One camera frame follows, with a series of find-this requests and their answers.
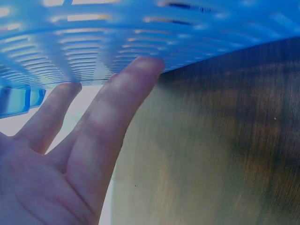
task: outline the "blue plastic basket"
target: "blue plastic basket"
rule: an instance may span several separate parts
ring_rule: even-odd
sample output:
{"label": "blue plastic basket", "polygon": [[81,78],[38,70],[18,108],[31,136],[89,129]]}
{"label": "blue plastic basket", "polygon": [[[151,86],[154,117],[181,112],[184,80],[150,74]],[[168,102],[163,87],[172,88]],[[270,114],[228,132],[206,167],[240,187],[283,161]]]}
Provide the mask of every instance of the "blue plastic basket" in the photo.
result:
{"label": "blue plastic basket", "polygon": [[297,0],[1,0],[0,117],[62,82],[103,84],[138,56],[169,71],[300,33]]}

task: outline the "skin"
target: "skin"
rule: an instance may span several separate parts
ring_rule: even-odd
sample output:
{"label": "skin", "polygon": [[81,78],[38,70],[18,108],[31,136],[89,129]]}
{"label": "skin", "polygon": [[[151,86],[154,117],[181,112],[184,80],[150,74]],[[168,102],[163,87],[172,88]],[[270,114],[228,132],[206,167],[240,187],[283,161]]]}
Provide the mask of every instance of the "skin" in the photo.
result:
{"label": "skin", "polygon": [[126,130],[163,70],[138,58],[112,76],[47,155],[80,84],[55,88],[15,136],[0,133],[0,224],[97,225]]}

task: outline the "finger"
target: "finger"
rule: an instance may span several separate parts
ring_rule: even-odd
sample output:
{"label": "finger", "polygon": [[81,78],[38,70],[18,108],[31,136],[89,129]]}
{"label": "finger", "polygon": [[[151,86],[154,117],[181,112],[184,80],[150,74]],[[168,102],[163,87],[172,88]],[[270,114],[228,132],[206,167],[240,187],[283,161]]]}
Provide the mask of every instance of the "finger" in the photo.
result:
{"label": "finger", "polygon": [[57,86],[14,139],[44,154],[60,131],[66,112],[80,90],[81,85],[78,83]]}
{"label": "finger", "polygon": [[98,215],[132,117],[153,89],[164,63],[138,58],[100,90],[67,163],[66,179]]}
{"label": "finger", "polygon": [[[116,75],[110,77],[107,81],[106,85],[111,83]],[[75,141],[77,140],[78,134],[82,130],[83,126],[85,125],[87,119],[90,116],[93,108],[95,107],[96,103],[98,102],[100,97],[100,91],[95,96],[91,104],[89,105],[86,112],[80,118],[72,132],[62,140],[55,148],[53,148],[48,154],[47,157],[49,158],[50,162],[55,166],[60,172],[65,173],[67,169],[67,162],[71,153],[71,150],[74,146]]]}

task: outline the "wooden surface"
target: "wooden surface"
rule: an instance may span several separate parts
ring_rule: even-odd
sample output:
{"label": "wooden surface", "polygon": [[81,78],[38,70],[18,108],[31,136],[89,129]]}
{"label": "wooden surface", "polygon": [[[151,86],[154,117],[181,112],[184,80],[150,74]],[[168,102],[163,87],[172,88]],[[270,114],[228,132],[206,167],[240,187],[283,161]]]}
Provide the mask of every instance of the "wooden surface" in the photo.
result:
{"label": "wooden surface", "polygon": [[118,159],[112,225],[300,224],[299,43],[162,76]]}

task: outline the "blue plastic edge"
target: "blue plastic edge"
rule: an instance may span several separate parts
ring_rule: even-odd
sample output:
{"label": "blue plastic edge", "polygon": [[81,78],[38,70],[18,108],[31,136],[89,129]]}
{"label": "blue plastic edge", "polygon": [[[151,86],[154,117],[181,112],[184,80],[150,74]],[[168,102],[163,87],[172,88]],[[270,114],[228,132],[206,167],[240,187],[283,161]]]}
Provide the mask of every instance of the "blue plastic edge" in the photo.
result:
{"label": "blue plastic edge", "polygon": [[28,113],[28,111],[30,109],[30,93],[31,93],[31,91],[30,91],[30,89],[27,89],[27,88],[24,88],[24,91],[25,91],[25,101],[24,101],[23,109],[21,109],[20,111],[16,111],[16,112],[7,112],[7,113],[0,114],[0,119]]}

